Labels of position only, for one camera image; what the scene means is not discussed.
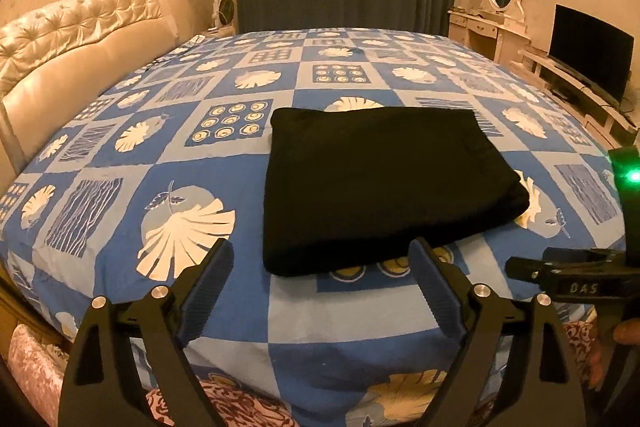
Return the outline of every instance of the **white tv stand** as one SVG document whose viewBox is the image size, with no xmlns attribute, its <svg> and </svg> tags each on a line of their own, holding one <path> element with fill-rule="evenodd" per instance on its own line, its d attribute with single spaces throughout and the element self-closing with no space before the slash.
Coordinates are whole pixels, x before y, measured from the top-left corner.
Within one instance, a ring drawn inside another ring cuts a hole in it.
<svg viewBox="0 0 640 427">
<path fill-rule="evenodd" d="M 631 145 L 638 137 L 638 126 L 593 92 L 589 86 L 558 67 L 544 52 L 529 48 L 518 52 L 522 62 L 511 62 L 510 70 L 551 97 L 607 149 Z M 561 98 L 554 87 L 567 93 Z"/>
</svg>

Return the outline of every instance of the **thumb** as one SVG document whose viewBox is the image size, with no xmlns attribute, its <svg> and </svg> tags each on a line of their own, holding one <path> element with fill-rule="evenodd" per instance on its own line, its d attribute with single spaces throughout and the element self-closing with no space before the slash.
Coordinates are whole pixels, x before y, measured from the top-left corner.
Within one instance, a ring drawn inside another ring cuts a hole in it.
<svg viewBox="0 0 640 427">
<path fill-rule="evenodd" d="M 625 346 L 640 346 L 640 319 L 618 324 L 613 331 L 613 338 L 619 344 Z"/>
</svg>

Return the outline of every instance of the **headboard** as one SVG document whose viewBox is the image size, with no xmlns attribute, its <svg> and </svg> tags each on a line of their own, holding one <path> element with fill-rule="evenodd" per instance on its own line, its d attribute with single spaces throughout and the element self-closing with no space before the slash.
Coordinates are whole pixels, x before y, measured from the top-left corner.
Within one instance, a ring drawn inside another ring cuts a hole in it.
<svg viewBox="0 0 640 427">
<path fill-rule="evenodd" d="M 191 37 L 187 0 L 62 0 L 0 28 L 0 196 L 100 93 Z"/>
</svg>

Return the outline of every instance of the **silver screw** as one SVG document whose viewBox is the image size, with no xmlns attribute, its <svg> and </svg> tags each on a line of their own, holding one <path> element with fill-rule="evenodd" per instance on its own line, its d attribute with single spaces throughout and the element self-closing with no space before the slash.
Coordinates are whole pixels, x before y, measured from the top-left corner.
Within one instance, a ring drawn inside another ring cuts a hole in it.
<svg viewBox="0 0 640 427">
<path fill-rule="evenodd" d="M 551 304 L 551 297 L 549 297 L 549 295 L 545 295 L 543 293 L 539 294 L 536 297 L 536 300 L 542 304 L 543 306 L 549 306 L 549 304 Z"/>
<path fill-rule="evenodd" d="M 107 304 L 107 299 L 104 298 L 102 295 L 100 295 L 99 297 L 96 297 L 94 300 L 91 301 L 92 308 L 95 308 L 96 310 L 99 310 L 105 304 Z"/>
<path fill-rule="evenodd" d="M 169 295 L 169 288 L 166 286 L 156 286 L 151 290 L 151 296 L 154 299 L 162 299 Z"/>
<path fill-rule="evenodd" d="M 474 293 L 478 297 L 488 297 L 491 295 L 491 288 L 489 286 L 485 286 L 484 284 L 477 284 L 474 286 Z"/>
</svg>

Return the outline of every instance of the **television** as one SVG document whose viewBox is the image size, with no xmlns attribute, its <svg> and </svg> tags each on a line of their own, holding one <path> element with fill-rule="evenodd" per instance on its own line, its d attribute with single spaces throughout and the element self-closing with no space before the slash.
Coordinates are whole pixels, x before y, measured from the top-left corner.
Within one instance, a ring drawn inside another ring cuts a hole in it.
<svg viewBox="0 0 640 427">
<path fill-rule="evenodd" d="M 634 38 L 628 33 L 556 5 L 549 57 L 615 107 L 625 94 L 633 50 Z"/>
</svg>

